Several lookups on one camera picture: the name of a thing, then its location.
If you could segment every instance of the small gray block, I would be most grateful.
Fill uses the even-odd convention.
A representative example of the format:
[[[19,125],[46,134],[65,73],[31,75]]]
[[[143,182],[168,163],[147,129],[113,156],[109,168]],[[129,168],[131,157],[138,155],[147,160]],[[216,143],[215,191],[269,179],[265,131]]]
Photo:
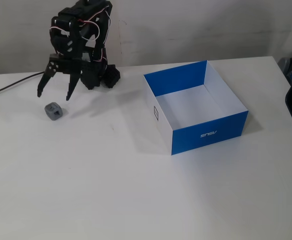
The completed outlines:
[[[56,104],[55,102],[52,102],[48,104],[45,107],[46,114],[48,117],[52,120],[55,121],[63,116],[62,108]]]

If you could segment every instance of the open cardboard box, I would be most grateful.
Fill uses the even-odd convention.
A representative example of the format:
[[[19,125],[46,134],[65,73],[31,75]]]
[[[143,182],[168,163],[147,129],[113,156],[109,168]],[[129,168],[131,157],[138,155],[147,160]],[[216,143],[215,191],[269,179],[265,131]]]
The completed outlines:
[[[248,110],[208,61],[144,77],[147,105],[172,155],[241,135]]]

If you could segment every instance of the white table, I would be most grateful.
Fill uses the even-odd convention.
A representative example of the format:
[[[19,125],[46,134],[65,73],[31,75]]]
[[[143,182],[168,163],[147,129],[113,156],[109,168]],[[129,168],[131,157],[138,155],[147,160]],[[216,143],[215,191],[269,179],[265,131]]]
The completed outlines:
[[[69,102],[62,74],[41,98],[40,77],[0,93],[0,240],[292,240],[289,84],[272,57],[211,63],[250,110],[243,136],[174,156],[141,74],[180,64],[122,67]]]

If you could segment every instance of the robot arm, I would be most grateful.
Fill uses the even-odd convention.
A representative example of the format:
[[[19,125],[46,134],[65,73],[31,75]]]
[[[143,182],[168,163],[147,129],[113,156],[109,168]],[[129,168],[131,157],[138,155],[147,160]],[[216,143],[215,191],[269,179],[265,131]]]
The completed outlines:
[[[111,10],[112,5],[106,0],[79,0],[52,18],[50,37],[56,53],[50,55],[38,85],[38,97],[57,72],[70,75],[67,101],[79,79],[90,90],[101,81],[109,88],[117,83],[120,73],[114,65],[108,65],[105,49]],[[94,41],[95,47],[87,47],[88,41]],[[83,53],[89,55],[90,61],[82,60]]]

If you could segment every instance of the black cable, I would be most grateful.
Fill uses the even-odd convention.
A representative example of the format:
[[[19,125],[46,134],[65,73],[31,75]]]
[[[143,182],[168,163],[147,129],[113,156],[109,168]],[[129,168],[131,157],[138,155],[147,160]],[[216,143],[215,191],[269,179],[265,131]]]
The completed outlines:
[[[27,79],[33,78],[33,77],[35,77],[35,76],[38,76],[38,75],[41,75],[41,74],[44,74],[44,73],[45,73],[45,72],[42,71],[42,72],[39,72],[39,73],[33,74],[33,75],[31,75],[31,76],[28,76],[28,77],[26,77],[26,78],[24,78],[24,79],[21,79],[21,80],[15,82],[15,83],[13,83],[13,84],[11,84],[11,85],[9,85],[9,86],[6,86],[6,87],[0,89],[0,92],[2,92],[3,90],[6,90],[6,89],[8,89],[8,88],[11,88],[12,86],[14,86],[14,85],[16,85],[16,84],[18,84],[18,83],[21,83],[21,82],[23,82],[23,81],[25,81],[25,80],[27,80]]]

